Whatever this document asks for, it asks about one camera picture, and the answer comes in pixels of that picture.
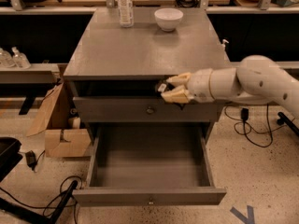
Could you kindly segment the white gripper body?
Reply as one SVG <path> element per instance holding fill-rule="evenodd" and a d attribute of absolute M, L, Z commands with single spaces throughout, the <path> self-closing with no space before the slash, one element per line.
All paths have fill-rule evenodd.
<path fill-rule="evenodd" d="M 212 103 L 214 98 L 210 91 L 211 68 L 191 73 L 187 82 L 188 98 L 198 103 Z"/>

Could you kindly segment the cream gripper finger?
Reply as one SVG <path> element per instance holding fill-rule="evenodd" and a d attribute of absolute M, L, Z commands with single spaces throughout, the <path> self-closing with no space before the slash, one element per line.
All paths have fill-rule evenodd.
<path fill-rule="evenodd" d="M 166 82 L 173 85 L 174 87 L 180 86 L 180 85 L 184 85 L 186 86 L 189 79 L 191 77 L 191 73 L 190 72 L 186 72 L 186 73 L 182 73 L 176 76 L 172 76 L 169 77 Z"/>
<path fill-rule="evenodd" d="M 162 97 L 167 103 L 176 104 L 187 104 L 190 100 L 193 99 L 193 96 L 185 88 L 184 85 L 179 85 L 171 91 L 163 92 Z"/>

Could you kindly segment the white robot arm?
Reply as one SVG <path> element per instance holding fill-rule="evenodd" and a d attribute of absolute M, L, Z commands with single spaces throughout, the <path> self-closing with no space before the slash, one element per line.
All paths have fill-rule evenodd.
<path fill-rule="evenodd" d="M 174 87 L 169 91 L 158 89 L 167 103 L 274 102 L 299 118 L 299 81 L 261 55 L 246 57 L 237 67 L 201 69 L 170 77 L 165 82 Z"/>

